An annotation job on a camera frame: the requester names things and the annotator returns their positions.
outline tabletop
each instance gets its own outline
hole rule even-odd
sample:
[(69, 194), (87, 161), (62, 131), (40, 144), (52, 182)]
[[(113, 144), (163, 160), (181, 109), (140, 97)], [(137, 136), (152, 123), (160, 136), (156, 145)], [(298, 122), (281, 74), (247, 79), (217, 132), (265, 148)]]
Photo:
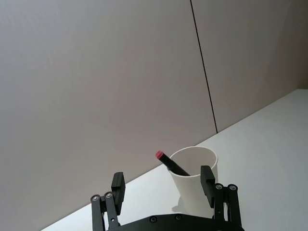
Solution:
[[(306, 230), (308, 90), (293, 91), (198, 146), (218, 154), (219, 182), (239, 187), (245, 230)], [(159, 166), (127, 183), (119, 222), (174, 213), (179, 197), (168, 171)], [(43, 230), (91, 229), (87, 205)]]

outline screw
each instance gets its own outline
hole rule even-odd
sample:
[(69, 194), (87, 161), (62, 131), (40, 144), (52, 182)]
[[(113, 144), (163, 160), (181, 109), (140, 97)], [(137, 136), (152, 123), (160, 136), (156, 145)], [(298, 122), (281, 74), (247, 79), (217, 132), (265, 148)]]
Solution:
[(181, 219), (182, 219), (182, 216), (181, 216), (181, 215), (176, 215), (176, 216), (175, 216), (175, 219), (176, 219), (176, 220), (181, 220)]
[(107, 198), (112, 197), (112, 193), (110, 193), (110, 192), (109, 192), (109, 193), (107, 193), (107, 194), (106, 194), (106, 197), (107, 197)]
[(236, 190), (236, 187), (234, 185), (230, 185), (229, 189)]
[(150, 222), (151, 223), (157, 222), (157, 217), (155, 217), (155, 216), (150, 217)]

